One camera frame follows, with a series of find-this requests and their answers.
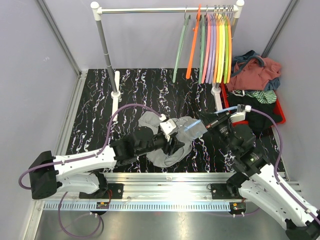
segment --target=horizontal rod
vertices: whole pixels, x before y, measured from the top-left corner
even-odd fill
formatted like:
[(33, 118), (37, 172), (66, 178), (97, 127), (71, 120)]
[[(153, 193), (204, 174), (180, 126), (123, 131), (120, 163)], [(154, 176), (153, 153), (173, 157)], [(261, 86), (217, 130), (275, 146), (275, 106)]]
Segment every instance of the horizontal rod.
[[(98, 14), (143, 14), (143, 13), (197, 13), (198, 7), (147, 7), (147, 8), (114, 8), (98, 9)], [(217, 7), (201, 7), (201, 12), (238, 12), (237, 5), (226, 5)]]

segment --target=perforated metal strip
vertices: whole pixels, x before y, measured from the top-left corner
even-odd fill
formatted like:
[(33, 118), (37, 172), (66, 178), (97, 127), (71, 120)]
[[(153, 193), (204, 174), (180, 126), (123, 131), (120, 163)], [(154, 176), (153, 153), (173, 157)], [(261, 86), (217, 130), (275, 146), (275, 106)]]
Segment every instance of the perforated metal strip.
[[(44, 210), (58, 210), (59, 201), (46, 201)], [(127, 212), (229, 212), (228, 202), (111, 202), (108, 209), (97, 208), (96, 201), (64, 201), (62, 211), (127, 211)]]

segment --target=striped fabric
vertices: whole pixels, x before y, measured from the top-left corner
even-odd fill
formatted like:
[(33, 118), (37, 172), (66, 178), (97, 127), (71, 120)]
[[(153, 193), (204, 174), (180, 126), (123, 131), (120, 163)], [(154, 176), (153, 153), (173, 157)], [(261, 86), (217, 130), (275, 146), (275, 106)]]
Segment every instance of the striped fabric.
[[(234, 91), (237, 95), (242, 95), (243, 91), (241, 90), (235, 90)], [(269, 90), (269, 91), (246, 91), (246, 96), (251, 98), (256, 98), (260, 103), (262, 104), (273, 104), (277, 100), (277, 95), (275, 91)]]

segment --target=clothes rack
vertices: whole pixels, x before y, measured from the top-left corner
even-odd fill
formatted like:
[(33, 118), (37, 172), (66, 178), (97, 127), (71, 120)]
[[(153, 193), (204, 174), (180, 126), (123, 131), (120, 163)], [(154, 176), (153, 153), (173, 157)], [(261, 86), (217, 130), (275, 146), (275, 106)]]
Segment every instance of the clothes rack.
[[(238, 20), (241, 15), (241, 11), (243, 6), (245, 5), (244, 0), (237, 0), (235, 5), (223, 5), (223, 6), (213, 6), (213, 7), (201, 7), (200, 12), (206, 13), (233, 13), (233, 20), (231, 24), (231, 35), (232, 38), (234, 36)], [(107, 42), (104, 34), (104, 29), (102, 25), (102, 15), (103, 14), (143, 14), (143, 13), (196, 13), (198, 12), (198, 7), (146, 7), (146, 8), (102, 8), (99, 3), (93, 1), (91, 3), (91, 8), (93, 11), (94, 19), (96, 21), (96, 25), (98, 28), (100, 41), (102, 44), (104, 59), (106, 63), (106, 69), (108, 71), (112, 93), (111, 96), (113, 98), (112, 105), (112, 114), (116, 112), (118, 109), (119, 99), (121, 97), (121, 93), (119, 91), (119, 82), (120, 75), (112, 69)], [(216, 110), (222, 110), (222, 103), (220, 98), (220, 84), (213, 83), (211, 93), (214, 95)]]

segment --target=gray floor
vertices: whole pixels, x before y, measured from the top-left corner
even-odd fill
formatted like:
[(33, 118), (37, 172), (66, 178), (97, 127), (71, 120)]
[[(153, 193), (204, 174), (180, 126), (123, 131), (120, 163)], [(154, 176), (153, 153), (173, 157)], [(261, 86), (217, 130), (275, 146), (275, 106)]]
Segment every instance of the gray floor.
[[(82, 211), (62, 212), (65, 226)], [(98, 224), (92, 216), (69, 226), (76, 235), (90, 234)], [(244, 218), (219, 217), (207, 212), (107, 212), (97, 240), (288, 240), (285, 231), (263, 211)], [(71, 240), (60, 230), (56, 211), (44, 211), (36, 240)]]

